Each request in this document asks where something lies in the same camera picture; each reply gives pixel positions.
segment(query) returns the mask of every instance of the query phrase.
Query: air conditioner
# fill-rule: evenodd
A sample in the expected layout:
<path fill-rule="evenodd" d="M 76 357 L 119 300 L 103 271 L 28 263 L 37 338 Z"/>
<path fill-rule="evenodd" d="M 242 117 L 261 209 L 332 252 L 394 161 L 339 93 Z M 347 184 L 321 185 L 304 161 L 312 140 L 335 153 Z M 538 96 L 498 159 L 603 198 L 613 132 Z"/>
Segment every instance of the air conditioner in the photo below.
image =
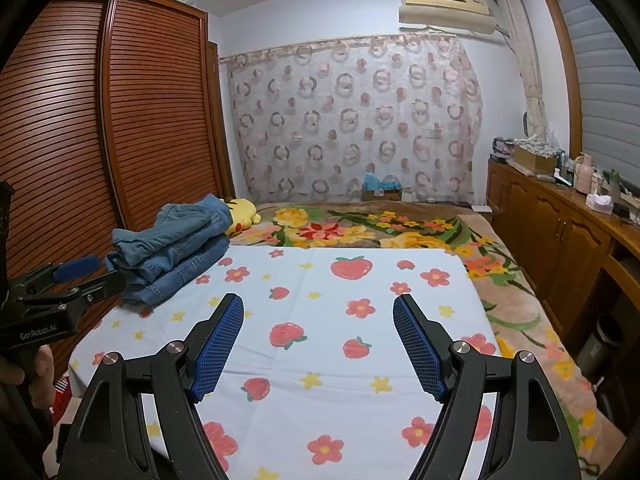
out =
<path fill-rule="evenodd" d="M 497 22 L 489 15 L 486 0 L 402 0 L 401 23 L 461 28 L 492 34 Z"/>

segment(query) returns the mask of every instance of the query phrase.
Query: pikachu plush toy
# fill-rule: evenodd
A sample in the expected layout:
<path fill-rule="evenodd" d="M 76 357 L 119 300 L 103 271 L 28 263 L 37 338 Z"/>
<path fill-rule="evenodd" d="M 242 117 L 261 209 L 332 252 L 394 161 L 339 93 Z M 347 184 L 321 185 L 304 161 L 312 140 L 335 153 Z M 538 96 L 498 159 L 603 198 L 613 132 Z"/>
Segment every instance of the pikachu plush toy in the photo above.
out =
<path fill-rule="evenodd" d="M 231 210 L 231 218 L 233 223 L 231 227 L 226 230 L 227 236 L 230 238 L 239 235 L 243 230 L 248 229 L 252 225 L 260 223 L 262 219 L 258 215 L 255 205 L 249 202 L 245 198 L 235 198 L 233 200 L 226 201 L 225 203 Z"/>

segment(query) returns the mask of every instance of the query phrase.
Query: wooden wardrobe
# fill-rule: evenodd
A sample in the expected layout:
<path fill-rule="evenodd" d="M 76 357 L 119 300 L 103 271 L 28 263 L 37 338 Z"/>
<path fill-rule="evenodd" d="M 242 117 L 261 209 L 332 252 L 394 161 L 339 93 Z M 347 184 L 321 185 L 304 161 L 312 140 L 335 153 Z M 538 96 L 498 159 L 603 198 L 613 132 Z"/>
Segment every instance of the wooden wardrobe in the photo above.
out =
<path fill-rule="evenodd" d="M 148 228 L 166 203 L 233 196 L 217 72 L 194 7 L 51 2 L 0 73 L 0 178 L 16 190 L 9 276 L 102 258 L 113 228 Z M 52 345 L 57 374 L 113 304 Z"/>

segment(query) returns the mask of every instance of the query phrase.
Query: metal screw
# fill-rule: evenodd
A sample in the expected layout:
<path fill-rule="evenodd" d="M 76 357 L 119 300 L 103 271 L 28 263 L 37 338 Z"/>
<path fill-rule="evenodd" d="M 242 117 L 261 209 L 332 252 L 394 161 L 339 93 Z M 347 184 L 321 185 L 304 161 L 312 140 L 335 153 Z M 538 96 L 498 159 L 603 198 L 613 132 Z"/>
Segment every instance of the metal screw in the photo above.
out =
<path fill-rule="evenodd" d="M 464 341 L 456 341 L 453 343 L 453 349 L 459 354 L 467 354 L 471 350 L 471 346 Z"/>
<path fill-rule="evenodd" d="M 536 360 L 535 355 L 533 355 L 531 352 L 529 352 L 528 350 L 523 350 L 522 352 L 518 353 L 518 357 L 520 358 L 520 360 L 524 363 L 532 363 L 533 361 Z"/>
<path fill-rule="evenodd" d="M 171 341 L 166 346 L 166 351 L 169 352 L 169 354 L 179 354 L 183 350 L 184 350 L 184 343 L 182 341 Z"/>
<path fill-rule="evenodd" d="M 118 354 L 116 352 L 109 352 L 102 358 L 102 362 L 106 365 L 112 365 L 118 360 Z"/>

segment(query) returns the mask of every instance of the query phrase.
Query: white bedsheet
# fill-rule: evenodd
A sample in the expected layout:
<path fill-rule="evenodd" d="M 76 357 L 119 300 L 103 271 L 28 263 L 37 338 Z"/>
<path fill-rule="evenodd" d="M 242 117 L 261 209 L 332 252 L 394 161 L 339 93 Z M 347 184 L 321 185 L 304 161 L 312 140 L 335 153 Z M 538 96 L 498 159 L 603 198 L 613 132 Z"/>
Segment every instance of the white bedsheet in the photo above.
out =
<path fill-rule="evenodd" d="M 229 478 L 406 480 L 441 408 L 421 389 L 393 324 L 394 299 L 407 288 L 454 340 L 498 354 L 463 264 L 443 250 L 231 246 L 150 316 L 140 307 L 108 313 L 73 352 L 74 393 L 104 352 L 154 354 L 234 292 L 244 323 L 216 391 L 197 406 Z M 298 328 L 272 330 L 286 323 Z M 152 397 L 143 403 L 151 444 L 166 453 Z M 465 479 L 478 477 L 495 395 L 483 404 Z"/>

